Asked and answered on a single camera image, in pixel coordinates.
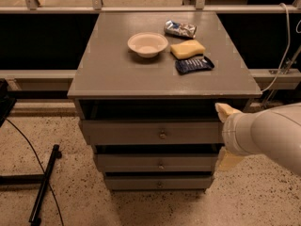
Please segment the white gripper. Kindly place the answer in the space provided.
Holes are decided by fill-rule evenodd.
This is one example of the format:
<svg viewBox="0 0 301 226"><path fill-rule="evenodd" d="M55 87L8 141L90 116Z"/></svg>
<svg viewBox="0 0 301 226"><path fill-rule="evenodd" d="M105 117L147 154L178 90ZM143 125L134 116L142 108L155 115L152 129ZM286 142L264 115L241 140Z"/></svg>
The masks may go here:
<svg viewBox="0 0 301 226"><path fill-rule="evenodd" d="M244 156L252 155L254 143L250 137L250 122L246 113L240 113L240 110L228 104L216 103L214 107L218 118L224 122L222 138L227 148L220 149L216 169L226 171L238 165Z"/></svg>

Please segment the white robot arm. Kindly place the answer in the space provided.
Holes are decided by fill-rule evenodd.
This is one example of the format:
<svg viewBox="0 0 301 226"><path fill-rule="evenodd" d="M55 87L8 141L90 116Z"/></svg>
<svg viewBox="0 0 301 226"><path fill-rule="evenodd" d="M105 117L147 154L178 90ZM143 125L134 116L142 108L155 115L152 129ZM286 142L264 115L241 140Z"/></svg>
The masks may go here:
<svg viewBox="0 0 301 226"><path fill-rule="evenodd" d="M244 113L216 103L223 123L226 149L235 155L264 154L283 168L301 175L301 104Z"/></svg>

